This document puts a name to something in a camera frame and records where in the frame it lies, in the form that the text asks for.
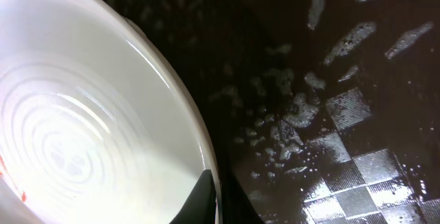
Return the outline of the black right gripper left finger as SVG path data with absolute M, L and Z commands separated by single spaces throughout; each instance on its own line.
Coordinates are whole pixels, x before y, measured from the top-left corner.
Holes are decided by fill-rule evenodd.
M 170 224 L 215 224 L 216 190 L 211 170 L 204 170 Z

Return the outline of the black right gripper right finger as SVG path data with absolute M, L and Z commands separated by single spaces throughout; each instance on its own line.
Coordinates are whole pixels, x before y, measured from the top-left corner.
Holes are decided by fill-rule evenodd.
M 264 224 L 233 174 L 221 183 L 221 200 L 223 224 Z

